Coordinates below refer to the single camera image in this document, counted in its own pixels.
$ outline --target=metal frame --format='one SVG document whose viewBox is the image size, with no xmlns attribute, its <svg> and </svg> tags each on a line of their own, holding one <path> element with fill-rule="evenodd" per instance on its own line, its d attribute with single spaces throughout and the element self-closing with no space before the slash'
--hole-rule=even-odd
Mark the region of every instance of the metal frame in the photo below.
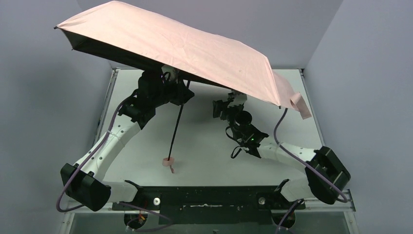
<svg viewBox="0 0 413 234">
<path fill-rule="evenodd" d="M 108 106 L 109 106 L 109 103 L 110 103 L 110 100 L 111 100 L 111 97 L 112 97 L 112 93 L 113 93 L 113 89 L 114 89 L 114 86 L 115 86 L 115 83 L 116 83 L 116 79 L 117 79 L 117 76 L 118 76 L 118 73 L 119 73 L 120 70 L 137 70 L 137 69 L 136 68 L 114 68 L 113 69 L 112 76 L 111 76 L 111 79 L 110 79 L 110 83 L 109 83 L 109 86 L 108 86 L 108 90 L 106 92 L 104 106 L 103 106 L 103 110 L 102 110 L 102 115 L 101 115 L 100 120 L 99 120 L 99 124 L 98 124 L 98 128 L 97 128 L 97 131 L 96 131 L 94 142 L 96 142 L 100 138 L 102 128 L 103 128 L 103 124 L 104 124 L 104 121 L 105 121 L 105 118 L 106 118 Z M 310 105 L 311 110 L 312 110 L 313 118 L 314 118 L 315 123 L 316 123 L 316 127 L 317 127 L 317 130 L 318 130 L 318 133 L 319 133 L 321 143 L 323 145 L 325 145 L 324 139 L 323 139 L 323 136 L 322 136 L 322 132 L 321 132 L 321 129 L 319 127 L 317 117 L 314 113 L 313 106 L 311 104 L 311 100 L 310 100 L 310 97 L 308 95 L 307 87 L 306 87 L 306 84 L 305 84 L 305 78 L 304 78 L 304 74 L 303 74 L 303 69 L 299 69 L 299 73 L 300 73 L 301 80 L 302 80 L 303 85 L 304 85 L 304 89 L 305 89 L 305 91 L 307 93 L 307 96 L 308 96 L 309 105 Z M 344 216 L 345 216 L 345 219 L 346 219 L 346 223 L 347 223 L 349 232 L 351 234 L 359 234 L 357 222 L 356 222 L 356 219 L 355 219 L 355 216 L 354 216 L 354 212 L 356 211 L 356 209 L 355 209 L 355 205 L 354 205 L 350 190 L 344 191 L 344 194 L 347 196 L 347 198 L 349 200 L 348 203 L 336 203 L 334 205 L 327 205 L 327 204 L 324 204 L 323 202 L 317 200 L 316 198 L 310 198 L 310 199 L 305 200 L 306 208 L 303 209 L 303 210 L 296 210 L 296 212 L 297 213 L 301 213 L 301 212 L 343 212 Z M 76 201 L 69 201 L 68 202 L 68 207 L 72 207 L 72 206 L 78 205 L 78 204 L 79 203 L 77 203 Z M 100 213 L 100 214 L 101 213 L 105 213 L 105 214 L 139 214 L 139 213 L 141 213 L 141 214 L 147 214 L 147 212 L 139 212 L 139 211 L 114 211 L 114 210 L 112 210 L 112 205 L 113 205 L 112 203 L 107 203 L 102 209 L 100 209 L 97 212 L 93 212 L 87 207 L 82 207 L 82 208 L 79 208 L 75 211 L 65 213 L 64 219 L 63 219 L 62 224 L 61 224 L 59 234 L 69 234 L 70 233 L 72 222 L 73 222 L 73 219 L 74 219 L 74 216 L 75 216 L 76 213 Z M 284 210 L 272 210 L 271 212 L 272 213 L 285 213 L 286 210 L 285 211 Z"/>
</svg>

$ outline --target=cable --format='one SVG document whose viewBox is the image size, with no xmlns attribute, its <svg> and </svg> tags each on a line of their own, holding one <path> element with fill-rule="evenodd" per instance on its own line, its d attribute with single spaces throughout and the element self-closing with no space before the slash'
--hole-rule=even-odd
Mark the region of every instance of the cable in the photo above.
<svg viewBox="0 0 413 234">
<path fill-rule="evenodd" d="M 60 196 L 59 196 L 59 198 L 57 199 L 57 202 L 56 202 L 56 210 L 57 210 L 57 211 L 64 213 L 64 212 L 69 212 L 69 211 L 76 210 L 76 209 L 84 206 L 84 205 L 78 205 L 78 206 L 71 207 L 71 208 L 68 208 L 68 209 L 64 210 L 64 209 L 62 209 L 62 208 L 60 207 L 60 202 L 62 201 L 63 195 L 65 194 L 66 190 L 69 188 L 69 185 L 72 183 L 73 179 L 74 179 L 74 178 L 76 177 L 76 175 L 79 173 L 80 169 L 82 169 L 82 167 L 89 161 L 89 159 L 91 159 L 92 156 L 100 149 L 100 147 L 102 147 L 102 145 L 104 145 L 105 142 L 108 140 L 109 135 L 110 135 L 109 132 L 112 130 L 113 124 L 114 124 L 114 122 L 115 122 L 116 114 L 117 114 L 117 112 L 119 111 L 119 109 L 122 107 L 123 103 L 125 103 L 125 101 L 126 101 L 128 98 L 126 98 L 125 100 L 123 100 L 123 101 L 118 105 L 118 107 L 116 108 L 116 110 L 115 110 L 115 112 L 114 112 L 114 114 L 113 114 L 113 116 L 112 116 L 111 122 L 110 122 L 110 124 L 109 124 L 108 131 L 107 131 L 107 132 L 105 133 L 105 135 L 103 136 L 103 139 L 102 139 L 102 140 L 100 141 L 100 143 L 90 152 L 89 156 L 87 156 L 87 158 L 86 158 L 85 160 L 83 160 L 83 162 L 76 168 L 75 172 L 73 172 L 72 176 L 70 176 L 69 180 L 66 182 L 65 186 L 63 187 L 63 191 L 62 191 L 62 193 L 60 194 Z"/>
<path fill-rule="evenodd" d="M 313 168 L 312 166 L 310 166 L 308 163 L 306 163 L 305 161 L 303 161 L 301 158 L 295 156 L 292 152 L 288 151 L 288 150 L 287 150 L 284 146 L 282 146 L 282 145 L 280 144 L 280 142 L 278 141 L 278 139 L 277 139 L 277 134 L 276 134 L 276 133 L 277 133 L 277 129 L 278 129 L 281 121 L 284 119 L 285 115 L 287 114 L 287 110 L 288 110 L 288 109 L 286 108 L 285 111 L 284 111 L 284 113 L 283 113 L 283 115 L 281 116 L 280 120 L 278 120 L 277 125 L 275 125 L 275 128 L 274 128 L 274 139 L 275 139 L 275 142 L 276 142 L 278 145 L 280 145 L 280 148 L 281 148 L 282 150 L 284 150 L 287 154 L 289 154 L 289 155 L 290 155 L 291 157 L 293 157 L 294 159 L 298 160 L 300 163 L 304 164 L 304 166 L 306 166 L 306 167 L 307 167 L 308 169 L 310 169 L 314 174 L 316 174 L 320 179 L 322 179 L 324 182 L 326 182 L 332 189 L 334 189 L 334 190 L 343 198 L 343 199 L 337 198 L 337 199 L 336 199 L 337 201 L 343 202 L 343 203 L 348 202 L 348 199 L 346 198 L 346 196 L 344 195 L 344 193 L 343 193 L 339 188 L 337 188 L 337 186 L 335 186 L 332 182 L 330 182 L 327 178 L 325 178 L 322 174 L 320 174 L 320 172 L 318 172 L 316 169 L 314 169 L 314 168 Z"/>
<path fill-rule="evenodd" d="M 189 84 L 190 84 L 190 83 L 191 83 L 191 81 L 188 80 L 188 82 L 187 82 L 187 88 L 189 88 Z M 170 160 L 170 155 L 171 155 L 171 153 L 172 153 L 173 142 L 175 141 L 176 131 L 178 130 L 178 124 L 179 124 L 179 120 L 181 119 L 181 114 L 182 114 L 182 110 L 183 110 L 183 109 L 184 109 L 184 105 L 182 104 L 182 105 L 181 105 L 181 108 L 179 109 L 178 119 L 176 120 L 175 130 L 173 131 L 172 142 L 170 143 L 168 161 Z"/>
<path fill-rule="evenodd" d="M 290 215 L 291 212 L 293 212 L 295 210 L 295 208 L 299 205 L 301 205 L 301 203 L 304 202 L 304 199 L 302 200 L 296 200 L 293 205 L 290 207 L 290 209 L 288 209 L 287 213 L 284 214 L 284 216 L 282 217 L 281 221 L 278 223 L 277 225 L 277 229 L 275 230 L 275 234 L 278 233 L 278 231 L 281 228 L 282 223 L 284 222 L 284 220 Z"/>
<path fill-rule="evenodd" d="M 137 233 L 155 232 L 155 231 L 158 231 L 158 230 L 167 228 L 167 227 L 169 227 L 169 226 L 171 226 L 171 225 L 173 224 L 172 219 L 166 217 L 166 216 L 163 215 L 163 214 L 159 214 L 159 213 L 156 213 L 156 212 L 147 210 L 147 209 L 145 209 L 145 208 L 137 207 L 137 206 L 134 206 L 134 205 L 131 205 L 131 204 L 128 204 L 128 203 L 124 203 L 124 202 L 119 202 L 119 204 L 120 204 L 120 205 L 123 205 L 123 206 L 131 207 L 131 208 L 134 208 L 134 209 L 137 209 L 137 210 L 140 210 L 140 211 L 148 212 L 148 213 L 150 213 L 150 214 L 156 215 L 156 216 L 158 216 L 158 217 L 160 217 L 160 218 L 164 218 L 164 219 L 166 219 L 166 220 L 169 221 L 169 224 L 166 224 L 166 225 L 161 226 L 161 227 L 151 228 L 151 229 L 144 229 L 144 230 L 139 230 L 139 229 L 136 229 L 136 230 L 135 230 L 135 229 L 132 229 L 133 232 L 137 232 Z M 137 220 L 138 218 L 134 218 L 134 219 L 132 219 L 132 220 L 129 220 L 129 222 L 126 224 L 126 229 L 130 228 L 130 227 L 129 227 L 129 224 L 132 223 L 132 222 L 134 222 L 134 221 Z"/>
</svg>

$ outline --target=round silver bolt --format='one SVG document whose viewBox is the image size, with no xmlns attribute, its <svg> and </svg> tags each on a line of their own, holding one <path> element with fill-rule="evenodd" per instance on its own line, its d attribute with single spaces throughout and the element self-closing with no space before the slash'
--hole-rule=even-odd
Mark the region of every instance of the round silver bolt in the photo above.
<svg viewBox="0 0 413 234">
<path fill-rule="evenodd" d="M 265 204 L 265 198 L 264 197 L 260 197 L 260 199 L 258 199 L 258 203 L 260 205 L 264 205 Z"/>
<path fill-rule="evenodd" d="M 158 197 L 156 197 L 156 198 L 153 200 L 153 204 L 154 204 L 155 206 L 159 206 L 159 205 L 161 204 L 161 199 L 159 199 Z"/>
</svg>

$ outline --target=umbrella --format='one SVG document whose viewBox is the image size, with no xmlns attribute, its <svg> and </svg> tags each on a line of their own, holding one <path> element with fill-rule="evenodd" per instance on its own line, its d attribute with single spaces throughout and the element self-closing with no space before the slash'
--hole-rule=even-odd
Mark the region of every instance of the umbrella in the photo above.
<svg viewBox="0 0 413 234">
<path fill-rule="evenodd" d="M 228 87 L 310 117 L 304 99 L 272 71 L 268 58 L 233 39 L 207 33 L 124 2 L 111 1 L 58 24 L 74 50 L 142 70 L 164 64 L 185 79 Z"/>
</svg>

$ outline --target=umbrella canopy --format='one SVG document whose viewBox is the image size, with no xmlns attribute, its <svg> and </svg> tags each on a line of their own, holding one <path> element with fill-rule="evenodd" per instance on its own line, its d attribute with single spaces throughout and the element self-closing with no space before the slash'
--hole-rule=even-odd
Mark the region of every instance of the umbrella canopy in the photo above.
<svg viewBox="0 0 413 234">
<path fill-rule="evenodd" d="M 300 93 L 251 47 L 124 2 L 111 1 L 60 23 L 74 50 L 142 70 L 164 64 L 183 77 L 228 87 L 310 117 Z"/>
</svg>

